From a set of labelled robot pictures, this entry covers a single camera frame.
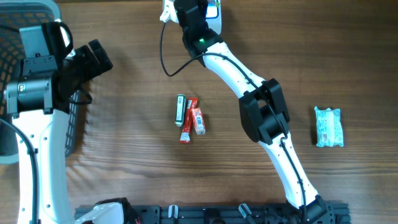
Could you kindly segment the green white gum pack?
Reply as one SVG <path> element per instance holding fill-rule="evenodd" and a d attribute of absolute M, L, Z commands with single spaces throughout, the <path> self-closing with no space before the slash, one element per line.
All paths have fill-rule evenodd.
<path fill-rule="evenodd" d="M 185 95 L 177 95 L 177 105 L 175 114 L 175 124 L 177 127 L 181 128 L 185 120 L 185 110 L 186 110 L 187 99 Z"/>

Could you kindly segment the red white candy pack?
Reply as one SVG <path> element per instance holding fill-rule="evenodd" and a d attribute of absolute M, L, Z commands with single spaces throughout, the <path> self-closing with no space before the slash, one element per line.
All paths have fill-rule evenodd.
<path fill-rule="evenodd" d="M 204 119 L 203 119 L 203 114 L 201 112 L 201 109 L 199 109 L 199 108 L 192 109 L 192 119 L 193 119 L 193 126 L 195 129 L 195 132 L 198 135 L 205 134 L 206 129 L 205 129 L 205 124 L 204 124 Z"/>

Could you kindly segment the red stick packet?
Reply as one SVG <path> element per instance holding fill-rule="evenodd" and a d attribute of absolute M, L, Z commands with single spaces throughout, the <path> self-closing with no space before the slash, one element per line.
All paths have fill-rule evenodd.
<path fill-rule="evenodd" d="M 187 101 L 187 109 L 185 112 L 185 119 L 184 119 L 184 125 L 182 128 L 182 134 L 180 137 L 180 143 L 182 144 L 189 144 L 190 143 L 190 133 L 192 130 L 192 116 L 191 112 L 192 109 L 195 109 L 198 104 L 198 98 L 191 97 Z"/>

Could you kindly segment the white teal wipes packet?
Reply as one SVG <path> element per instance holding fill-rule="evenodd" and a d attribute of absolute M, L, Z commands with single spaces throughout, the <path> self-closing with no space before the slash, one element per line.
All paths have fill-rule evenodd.
<path fill-rule="evenodd" d="M 344 146 L 343 128 L 341 124 L 341 110 L 327 108 L 320 110 L 314 107 L 317 127 L 317 146 Z"/>

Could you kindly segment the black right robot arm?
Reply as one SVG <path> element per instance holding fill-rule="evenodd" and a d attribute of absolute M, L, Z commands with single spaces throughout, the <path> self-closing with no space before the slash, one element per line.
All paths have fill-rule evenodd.
<path fill-rule="evenodd" d="M 270 157 L 284 187 L 287 202 L 296 209 L 290 220 L 315 223 L 332 207 L 309 181 L 295 153 L 289 131 L 290 116 L 281 85 L 252 73 L 230 51 L 206 21 L 208 1 L 174 1 L 182 40 L 192 60 L 217 74 L 239 100 L 241 125 L 248 138 Z"/>

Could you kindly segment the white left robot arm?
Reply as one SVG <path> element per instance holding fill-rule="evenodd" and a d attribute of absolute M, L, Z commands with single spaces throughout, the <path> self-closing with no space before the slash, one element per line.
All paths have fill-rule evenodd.
<path fill-rule="evenodd" d="M 67 190 L 66 147 L 71 108 L 93 99 L 84 83 L 111 70 L 105 49 L 92 40 L 74 57 L 44 55 L 21 61 L 7 85 L 7 112 L 19 150 L 18 223 L 75 223 Z"/>

